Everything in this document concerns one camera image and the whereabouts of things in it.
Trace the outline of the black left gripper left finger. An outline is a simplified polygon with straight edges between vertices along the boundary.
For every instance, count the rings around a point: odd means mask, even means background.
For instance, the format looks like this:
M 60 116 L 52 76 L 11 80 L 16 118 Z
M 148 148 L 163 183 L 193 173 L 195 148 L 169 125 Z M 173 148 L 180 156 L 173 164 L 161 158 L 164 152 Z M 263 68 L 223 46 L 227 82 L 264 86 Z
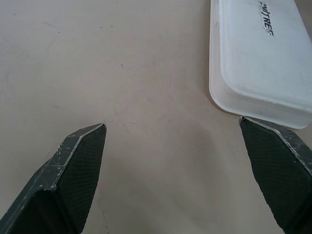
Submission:
M 98 185 L 106 133 L 99 123 L 68 135 L 0 219 L 0 234 L 81 234 Z

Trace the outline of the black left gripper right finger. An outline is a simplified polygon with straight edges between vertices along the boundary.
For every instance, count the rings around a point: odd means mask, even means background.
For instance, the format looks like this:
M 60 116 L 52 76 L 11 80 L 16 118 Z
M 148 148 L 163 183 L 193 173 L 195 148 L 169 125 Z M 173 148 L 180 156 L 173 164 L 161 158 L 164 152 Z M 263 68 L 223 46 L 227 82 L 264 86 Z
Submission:
M 285 234 L 312 234 L 312 149 L 292 130 L 241 117 L 252 171 Z

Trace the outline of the white plastic container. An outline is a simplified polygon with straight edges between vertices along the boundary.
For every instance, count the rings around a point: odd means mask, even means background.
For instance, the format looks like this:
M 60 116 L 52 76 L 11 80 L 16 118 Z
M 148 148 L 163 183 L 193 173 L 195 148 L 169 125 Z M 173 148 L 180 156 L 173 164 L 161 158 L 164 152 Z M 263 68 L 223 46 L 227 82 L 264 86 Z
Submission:
M 211 0 L 209 92 L 232 114 L 312 124 L 312 41 L 294 0 Z

